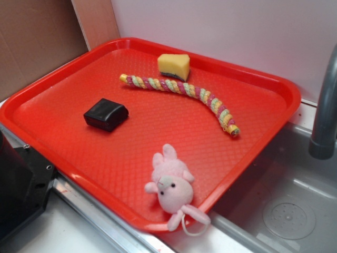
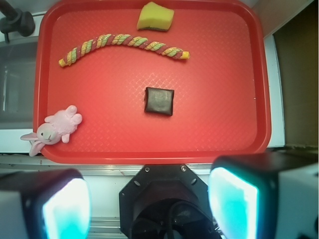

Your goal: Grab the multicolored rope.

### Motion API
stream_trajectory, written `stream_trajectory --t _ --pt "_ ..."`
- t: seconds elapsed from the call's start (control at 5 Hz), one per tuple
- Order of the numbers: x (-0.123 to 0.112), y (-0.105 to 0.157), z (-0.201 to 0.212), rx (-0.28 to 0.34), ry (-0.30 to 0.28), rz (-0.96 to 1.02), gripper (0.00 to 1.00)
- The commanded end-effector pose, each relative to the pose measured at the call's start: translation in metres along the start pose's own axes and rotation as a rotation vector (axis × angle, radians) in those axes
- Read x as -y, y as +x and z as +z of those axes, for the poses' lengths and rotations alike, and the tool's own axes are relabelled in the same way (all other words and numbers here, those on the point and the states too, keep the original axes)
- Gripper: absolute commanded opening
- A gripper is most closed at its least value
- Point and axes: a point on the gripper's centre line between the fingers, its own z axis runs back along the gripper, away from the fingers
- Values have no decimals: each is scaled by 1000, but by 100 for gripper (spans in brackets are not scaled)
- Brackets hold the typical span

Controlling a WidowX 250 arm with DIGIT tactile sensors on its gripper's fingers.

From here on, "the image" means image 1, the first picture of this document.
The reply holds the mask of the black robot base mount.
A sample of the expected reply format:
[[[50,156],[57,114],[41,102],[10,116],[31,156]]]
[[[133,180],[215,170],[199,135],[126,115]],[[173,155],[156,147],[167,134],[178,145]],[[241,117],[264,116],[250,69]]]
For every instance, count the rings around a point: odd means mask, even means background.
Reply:
[[[1,243],[41,215],[55,166],[32,147],[11,146],[1,133]]]

